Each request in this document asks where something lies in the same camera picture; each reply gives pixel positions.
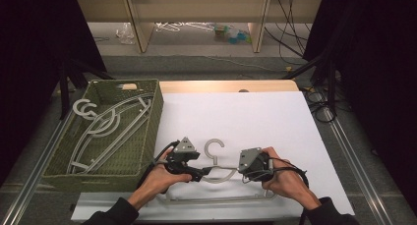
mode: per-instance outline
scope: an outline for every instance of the green plastic crate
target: green plastic crate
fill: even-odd
[[[121,84],[135,84],[137,89],[122,89]],[[84,99],[97,105],[93,110],[100,114],[127,98],[153,94],[149,119],[93,174],[67,174],[68,163],[77,141],[91,120],[73,114],[55,145],[42,178],[61,192],[132,192],[147,166],[153,160],[163,98],[158,80],[143,81],[91,81]],[[80,162],[90,165],[129,123],[138,115],[138,109],[124,112],[117,130],[104,138],[92,139]]]

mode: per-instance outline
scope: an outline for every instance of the wrist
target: wrist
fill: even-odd
[[[131,194],[128,198],[128,202],[135,207],[136,210],[139,210],[149,201],[153,200],[155,196],[156,193],[152,189],[140,187]]]
[[[307,210],[312,210],[322,205],[316,195],[310,190],[300,195],[296,200]]]

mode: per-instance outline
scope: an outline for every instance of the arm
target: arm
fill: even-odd
[[[161,159],[164,159],[171,149],[166,150]],[[139,216],[138,210],[157,194],[165,192],[170,186],[178,182],[189,182],[189,174],[174,175],[166,171],[163,165],[156,165],[145,179],[144,183],[125,200],[119,198],[107,211],[98,211],[87,220],[85,225],[129,225]]]
[[[266,152],[269,157],[280,159],[272,147],[265,148],[263,151]],[[288,166],[289,165],[280,160],[273,161],[274,168]],[[359,224],[352,215],[341,215],[338,213],[331,198],[325,197],[318,199],[316,195],[307,188],[298,174],[293,171],[275,172],[270,181],[262,182],[262,187],[266,190],[271,190],[282,197],[295,199],[306,209],[307,217],[313,225]]]

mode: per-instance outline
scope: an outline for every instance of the cable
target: cable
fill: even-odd
[[[306,187],[310,188],[309,180],[307,179],[307,176],[306,176],[307,171],[303,171],[303,170],[299,169],[297,166],[295,166],[294,164],[292,164],[290,162],[287,162],[287,161],[285,161],[283,159],[280,159],[280,158],[270,157],[270,159],[275,159],[275,160],[284,162],[284,163],[289,164],[289,165],[292,166],[292,167],[280,167],[280,168],[273,169],[274,173],[279,172],[279,171],[284,171],[284,170],[294,171],[301,177],[301,179],[303,180],[303,183],[306,185]],[[303,225],[306,221],[306,217],[307,217],[306,209],[303,208],[303,212],[301,213],[300,221],[298,222],[298,225]]]
[[[312,29],[311,28],[309,28],[308,26],[307,26],[307,24],[304,24],[305,26],[306,26],[306,28],[307,28],[307,30],[310,32],[310,31],[312,31]]]
[[[162,156],[162,154],[169,148],[169,147],[171,147],[171,146],[177,146],[178,145],[178,143],[179,143],[180,141],[179,140],[177,140],[177,141],[173,141],[173,142],[171,142],[169,145],[167,145],[160,153],[159,153],[159,155],[154,159],[154,161],[153,161],[153,163],[155,163],[157,160],[159,160],[159,158],[160,158],[160,156]]]
[[[285,46],[285,48],[291,50],[292,52],[294,52],[296,55],[298,55],[299,57],[303,57],[303,54],[301,54],[300,52],[294,50],[293,48],[291,48],[289,45],[285,44],[284,42],[282,42],[282,39],[279,40],[278,38],[276,38],[275,36],[273,36],[267,28],[265,28],[265,31],[272,37],[272,39],[274,39],[275,41],[277,41],[279,44]]]
[[[248,181],[246,181],[246,182],[244,181],[245,177],[247,177],[248,175],[251,175],[251,174],[256,174],[256,173],[264,173],[264,174],[258,175],[257,177],[255,177],[253,179],[248,179]],[[242,176],[242,183],[248,184],[250,182],[253,182],[253,181],[257,180],[257,179],[262,178],[265,175],[270,175],[270,171],[258,170],[258,171],[254,171],[254,172],[247,173],[247,174],[245,174],[245,175]]]
[[[287,35],[290,35],[290,36],[294,36],[294,37],[298,37],[299,39],[302,39],[302,40],[307,40],[307,38],[304,38],[304,37],[301,37],[301,36],[298,36],[298,35],[295,35],[295,34],[291,34],[291,33],[289,33],[289,32],[287,32],[287,31],[284,31],[279,25],[278,25],[278,23],[275,23],[275,25],[276,25],[276,27],[279,29],[279,30],[281,30],[282,32],[284,32],[285,34],[287,34]]]
[[[95,42],[106,41],[106,40],[110,40],[110,37],[105,37],[105,36],[95,36],[94,37]]]
[[[299,39],[299,36],[297,35],[297,31],[295,29],[294,16],[292,15],[292,2],[293,2],[293,0],[289,0],[289,12],[288,12],[287,22],[290,24],[290,27],[292,28],[292,31],[295,34],[295,38],[297,40],[298,47],[300,48],[301,52],[304,53],[305,48],[304,48],[303,44],[301,43],[301,41]]]
[[[313,94],[318,94],[320,96],[319,100],[312,100],[311,96]],[[321,123],[330,123],[332,122],[335,117],[336,117],[336,113],[334,112],[333,109],[329,108],[328,105],[328,101],[325,100],[323,94],[321,92],[306,92],[304,94],[307,102],[308,102],[308,106],[310,108],[310,112],[314,115],[314,117],[316,118],[317,121],[321,122]],[[323,111],[325,111],[325,109],[328,109],[328,111],[330,112],[330,119],[323,119],[321,117],[319,117],[319,114]]]
[[[227,59],[213,58],[213,57],[209,57],[209,56],[203,56],[203,57],[206,57],[206,58],[211,59],[211,60],[216,60],[216,61],[226,61],[226,62],[230,62],[232,64],[240,65],[240,66],[255,67],[255,68],[259,68],[259,69],[263,69],[263,70],[267,70],[267,71],[272,71],[272,72],[287,72],[286,70],[281,70],[281,71],[271,70],[271,69],[268,69],[268,68],[265,68],[265,67],[262,67],[262,66],[258,66],[258,65],[246,65],[246,64],[238,63],[238,62],[235,62],[235,61],[232,61],[232,60],[227,60]]]

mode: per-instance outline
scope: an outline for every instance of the table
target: table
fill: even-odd
[[[190,165],[207,167],[212,161],[204,156],[205,142],[219,138],[225,147],[211,146],[210,153],[218,156],[219,165],[233,167],[241,149],[273,145],[292,163],[308,170],[311,188],[318,197],[332,197],[341,213],[353,214],[304,96],[293,81],[161,82],[161,89],[164,107],[155,154],[167,142],[186,134],[202,154]],[[250,92],[238,92],[242,89]],[[149,223],[275,221],[300,216],[302,210],[297,202],[283,197],[252,200],[263,194],[260,183],[242,184],[237,173],[222,184],[177,184],[169,193],[179,198],[180,204],[158,196],[141,209],[138,219]],[[98,210],[107,210],[118,197],[128,196],[81,193],[72,219],[84,221]],[[231,202],[232,197],[240,196],[249,198]],[[207,202],[213,197],[228,201]],[[193,198],[199,201],[182,200]]]

